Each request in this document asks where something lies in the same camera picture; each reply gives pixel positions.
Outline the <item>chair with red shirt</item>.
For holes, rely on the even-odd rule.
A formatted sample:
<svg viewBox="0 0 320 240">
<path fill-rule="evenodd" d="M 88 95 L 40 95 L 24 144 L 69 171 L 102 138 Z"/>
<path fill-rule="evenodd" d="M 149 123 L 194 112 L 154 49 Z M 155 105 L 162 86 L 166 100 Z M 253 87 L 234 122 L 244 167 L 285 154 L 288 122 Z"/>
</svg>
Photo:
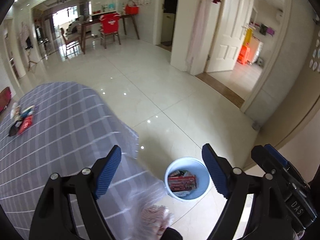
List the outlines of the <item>chair with red shirt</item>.
<svg viewBox="0 0 320 240">
<path fill-rule="evenodd" d="M 101 15 L 100 18 L 101 29 L 100 29 L 100 44 L 104 46 L 106 49 L 106 38 L 108 36 L 113 37 L 113 41 L 115 41 L 115 37 L 118 38 L 119 44 L 121 44 L 120 36 L 119 36 L 119 20 L 120 14 L 114 12 L 110 14 Z"/>
</svg>

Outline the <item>pink door curtain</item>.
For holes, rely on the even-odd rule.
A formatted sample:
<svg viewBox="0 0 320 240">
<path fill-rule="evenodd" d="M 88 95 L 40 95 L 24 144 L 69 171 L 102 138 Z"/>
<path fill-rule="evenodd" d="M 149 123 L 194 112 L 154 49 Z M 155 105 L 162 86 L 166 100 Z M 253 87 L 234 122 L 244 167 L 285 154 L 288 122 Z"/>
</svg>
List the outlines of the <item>pink door curtain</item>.
<svg viewBox="0 0 320 240">
<path fill-rule="evenodd" d="M 217 25 L 221 20 L 223 0 L 200 0 L 196 10 L 186 64 L 189 74 L 204 72 Z"/>
</svg>

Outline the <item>grey checked tablecloth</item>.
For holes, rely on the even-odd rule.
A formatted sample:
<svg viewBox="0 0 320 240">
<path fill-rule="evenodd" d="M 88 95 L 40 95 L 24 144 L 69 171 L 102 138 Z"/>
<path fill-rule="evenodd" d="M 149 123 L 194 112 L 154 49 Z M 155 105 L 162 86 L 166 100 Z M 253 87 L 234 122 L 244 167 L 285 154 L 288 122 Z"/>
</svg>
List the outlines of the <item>grey checked tablecloth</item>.
<svg viewBox="0 0 320 240">
<path fill-rule="evenodd" d="M 121 163 L 98 200 L 116 239 L 156 239 L 142 211 L 165 196 L 164 184 L 138 162 L 138 134 L 93 89 L 74 82 L 37 86 L 19 101 L 35 106 L 32 125 L 10 137 L 10 116 L 1 122 L 1 206 L 18 234 L 29 237 L 42 190 L 53 173 L 77 174 L 114 145 Z"/>
</svg>

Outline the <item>white red striped snack pack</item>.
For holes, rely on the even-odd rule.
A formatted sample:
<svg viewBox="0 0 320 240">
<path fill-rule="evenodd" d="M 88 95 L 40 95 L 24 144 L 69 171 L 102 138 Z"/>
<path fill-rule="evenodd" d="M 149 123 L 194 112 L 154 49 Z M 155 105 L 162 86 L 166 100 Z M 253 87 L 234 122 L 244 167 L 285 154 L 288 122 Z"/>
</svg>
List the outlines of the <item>white red striped snack pack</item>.
<svg viewBox="0 0 320 240">
<path fill-rule="evenodd" d="M 13 120 L 19 120 L 21 115 L 20 115 L 20 106 L 17 104 L 14 104 L 11 108 L 10 116 Z"/>
</svg>

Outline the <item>wooden dining chair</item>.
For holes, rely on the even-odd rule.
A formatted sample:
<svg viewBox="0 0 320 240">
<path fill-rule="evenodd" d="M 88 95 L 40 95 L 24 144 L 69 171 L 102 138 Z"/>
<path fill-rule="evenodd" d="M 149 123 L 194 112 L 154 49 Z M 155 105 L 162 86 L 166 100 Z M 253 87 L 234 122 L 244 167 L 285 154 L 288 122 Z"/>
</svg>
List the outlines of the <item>wooden dining chair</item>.
<svg viewBox="0 0 320 240">
<path fill-rule="evenodd" d="M 67 51 L 73 50 L 75 51 L 76 47 L 80 47 L 80 51 L 82 51 L 82 42 L 81 42 L 81 31 L 79 31 L 79 27 L 77 27 L 77 32 L 66 35 L 65 30 L 60 28 L 61 36 L 64 41 L 66 52 L 64 53 L 65 58 L 67 58 Z"/>
</svg>

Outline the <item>black snack wrapper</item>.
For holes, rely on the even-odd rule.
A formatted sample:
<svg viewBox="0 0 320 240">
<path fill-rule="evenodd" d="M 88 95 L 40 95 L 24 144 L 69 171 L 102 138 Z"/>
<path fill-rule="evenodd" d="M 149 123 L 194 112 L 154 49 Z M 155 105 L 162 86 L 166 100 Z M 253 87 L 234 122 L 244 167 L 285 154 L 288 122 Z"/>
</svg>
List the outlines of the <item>black snack wrapper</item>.
<svg viewBox="0 0 320 240">
<path fill-rule="evenodd" d="M 8 136 L 9 137 L 15 136 L 18 133 L 22 123 L 23 123 L 23 120 L 17 120 L 16 122 L 14 122 L 14 124 L 11 126 L 9 130 Z"/>
</svg>

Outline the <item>pink fringed cloth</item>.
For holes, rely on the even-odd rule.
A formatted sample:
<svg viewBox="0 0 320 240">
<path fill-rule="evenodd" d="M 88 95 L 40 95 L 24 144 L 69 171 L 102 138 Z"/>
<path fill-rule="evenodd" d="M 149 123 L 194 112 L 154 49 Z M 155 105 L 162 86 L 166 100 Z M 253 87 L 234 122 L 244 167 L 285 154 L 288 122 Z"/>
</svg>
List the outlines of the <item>pink fringed cloth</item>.
<svg viewBox="0 0 320 240">
<path fill-rule="evenodd" d="M 146 207 L 140 215 L 139 239 L 172 239 L 175 237 L 170 228 L 174 221 L 174 214 L 166 206 Z"/>
</svg>

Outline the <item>red upholstered bench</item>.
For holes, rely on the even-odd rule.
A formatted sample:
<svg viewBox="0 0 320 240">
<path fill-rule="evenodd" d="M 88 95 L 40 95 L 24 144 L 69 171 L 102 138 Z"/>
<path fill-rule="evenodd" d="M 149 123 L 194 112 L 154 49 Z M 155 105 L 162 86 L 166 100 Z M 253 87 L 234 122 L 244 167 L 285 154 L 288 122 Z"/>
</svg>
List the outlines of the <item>red upholstered bench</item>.
<svg viewBox="0 0 320 240">
<path fill-rule="evenodd" d="M 0 112 L 4 111 L 9 102 L 11 100 L 11 90 L 10 87 L 5 87 L 1 92 L 0 92 Z"/>
</svg>

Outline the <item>wooden coat stand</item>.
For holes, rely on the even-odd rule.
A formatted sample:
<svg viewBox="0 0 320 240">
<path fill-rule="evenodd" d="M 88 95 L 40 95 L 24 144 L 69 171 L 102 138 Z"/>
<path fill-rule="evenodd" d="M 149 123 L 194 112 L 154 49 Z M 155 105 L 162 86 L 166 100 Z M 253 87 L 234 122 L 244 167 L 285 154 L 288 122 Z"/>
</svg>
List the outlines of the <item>wooden coat stand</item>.
<svg viewBox="0 0 320 240">
<path fill-rule="evenodd" d="M 30 58 L 31 50 L 33 49 L 33 44 L 30 39 L 30 30 L 24 22 L 21 22 L 21 30 L 19 33 L 19 37 L 20 37 L 21 46 L 25 50 L 25 54 L 28 60 L 28 71 L 29 71 L 31 69 L 31 66 L 37 65 L 37 62 L 31 60 Z"/>
</svg>

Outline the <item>wooden dining table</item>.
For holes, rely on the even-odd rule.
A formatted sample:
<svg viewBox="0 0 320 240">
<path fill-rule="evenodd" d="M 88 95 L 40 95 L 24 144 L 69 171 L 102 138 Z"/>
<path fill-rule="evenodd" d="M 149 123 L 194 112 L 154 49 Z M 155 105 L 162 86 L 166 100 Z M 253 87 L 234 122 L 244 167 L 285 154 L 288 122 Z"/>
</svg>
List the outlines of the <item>wooden dining table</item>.
<svg viewBox="0 0 320 240">
<path fill-rule="evenodd" d="M 108 36 L 112 36 L 113 40 L 115 40 L 115 38 L 117 37 L 119 44 L 121 44 L 121 39 L 119 36 L 119 22 L 120 21 L 123 22 L 124 33 L 125 35 L 127 35 L 126 24 L 125 24 L 125 20 L 127 18 L 131 19 L 135 33 L 136 33 L 136 37 L 138 40 L 140 39 L 135 15 L 132 15 L 132 14 L 121 15 L 116 12 L 108 12 L 108 13 L 102 13 L 102 14 L 95 14 L 94 17 L 95 19 L 88 20 L 80 24 L 80 45 L 81 45 L 81 50 L 83 54 L 86 53 L 86 29 L 87 27 L 98 24 L 98 23 L 101 24 L 101 27 L 102 27 L 102 29 L 100 30 L 100 41 L 104 45 L 104 48 L 106 48 L 106 38 Z"/>
</svg>

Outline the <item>red snack wrapper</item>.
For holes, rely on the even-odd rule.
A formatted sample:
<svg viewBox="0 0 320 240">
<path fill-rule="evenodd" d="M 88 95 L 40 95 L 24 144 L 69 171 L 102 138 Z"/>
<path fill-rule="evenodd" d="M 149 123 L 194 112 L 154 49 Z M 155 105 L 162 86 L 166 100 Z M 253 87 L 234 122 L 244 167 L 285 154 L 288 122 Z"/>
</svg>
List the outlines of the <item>red snack wrapper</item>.
<svg viewBox="0 0 320 240">
<path fill-rule="evenodd" d="M 29 115 L 25 117 L 17 134 L 21 135 L 26 129 L 28 129 L 32 125 L 32 123 L 33 123 L 33 115 Z"/>
</svg>

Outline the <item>red box in bin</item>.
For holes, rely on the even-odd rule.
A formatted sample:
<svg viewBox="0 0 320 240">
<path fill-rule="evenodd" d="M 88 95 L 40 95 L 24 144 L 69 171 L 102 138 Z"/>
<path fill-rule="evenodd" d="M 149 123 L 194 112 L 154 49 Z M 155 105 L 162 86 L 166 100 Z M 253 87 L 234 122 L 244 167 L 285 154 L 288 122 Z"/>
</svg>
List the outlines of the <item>red box in bin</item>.
<svg viewBox="0 0 320 240">
<path fill-rule="evenodd" d="M 196 176 L 169 177 L 168 185 L 172 192 L 193 191 L 197 188 Z"/>
</svg>

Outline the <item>red basket on table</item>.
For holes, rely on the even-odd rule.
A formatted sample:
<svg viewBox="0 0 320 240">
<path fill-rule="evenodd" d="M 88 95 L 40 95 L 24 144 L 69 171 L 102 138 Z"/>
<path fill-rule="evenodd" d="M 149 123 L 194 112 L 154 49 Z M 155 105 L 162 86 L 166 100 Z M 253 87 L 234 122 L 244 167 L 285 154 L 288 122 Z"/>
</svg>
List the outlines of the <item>red basket on table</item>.
<svg viewBox="0 0 320 240">
<path fill-rule="evenodd" d="M 137 15 L 139 14 L 139 6 L 134 1 L 128 1 L 125 6 L 125 14 Z"/>
</svg>

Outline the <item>small white bottle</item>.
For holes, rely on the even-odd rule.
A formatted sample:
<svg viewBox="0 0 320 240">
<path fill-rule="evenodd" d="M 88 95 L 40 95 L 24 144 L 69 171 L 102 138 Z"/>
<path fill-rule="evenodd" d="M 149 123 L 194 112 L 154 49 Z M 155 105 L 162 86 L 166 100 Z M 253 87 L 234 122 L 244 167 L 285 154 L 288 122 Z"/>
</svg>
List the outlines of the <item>small white bottle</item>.
<svg viewBox="0 0 320 240">
<path fill-rule="evenodd" d="M 12 108 L 10 111 L 10 118 L 13 119 L 17 115 L 17 113 L 19 113 L 18 103 L 15 102 L 12 104 Z"/>
</svg>

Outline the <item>blue wafer biscuit pack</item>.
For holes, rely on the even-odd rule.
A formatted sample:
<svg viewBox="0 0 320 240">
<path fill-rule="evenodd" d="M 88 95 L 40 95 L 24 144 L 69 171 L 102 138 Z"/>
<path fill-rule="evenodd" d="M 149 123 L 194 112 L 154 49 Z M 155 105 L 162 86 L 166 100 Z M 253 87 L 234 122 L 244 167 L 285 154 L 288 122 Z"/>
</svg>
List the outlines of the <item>blue wafer biscuit pack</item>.
<svg viewBox="0 0 320 240">
<path fill-rule="evenodd" d="M 24 118 L 26 118 L 27 116 L 32 115 L 34 109 L 35 109 L 35 105 L 32 105 L 32 106 L 26 108 L 26 109 L 20 114 L 20 117 L 21 117 L 22 119 L 24 119 Z"/>
</svg>

